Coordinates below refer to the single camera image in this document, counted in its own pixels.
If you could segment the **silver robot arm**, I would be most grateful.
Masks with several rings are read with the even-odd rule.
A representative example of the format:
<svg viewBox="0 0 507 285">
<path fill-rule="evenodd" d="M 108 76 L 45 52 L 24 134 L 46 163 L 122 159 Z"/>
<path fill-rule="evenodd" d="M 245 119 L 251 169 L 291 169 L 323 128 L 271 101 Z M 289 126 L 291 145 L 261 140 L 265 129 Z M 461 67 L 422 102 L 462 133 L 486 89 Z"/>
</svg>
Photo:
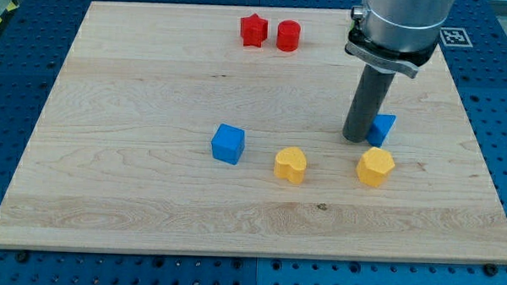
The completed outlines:
<svg viewBox="0 0 507 285">
<path fill-rule="evenodd" d="M 352 7 L 345 50 L 380 73 L 414 79 L 433 55 L 455 0 L 362 0 Z"/>
</svg>

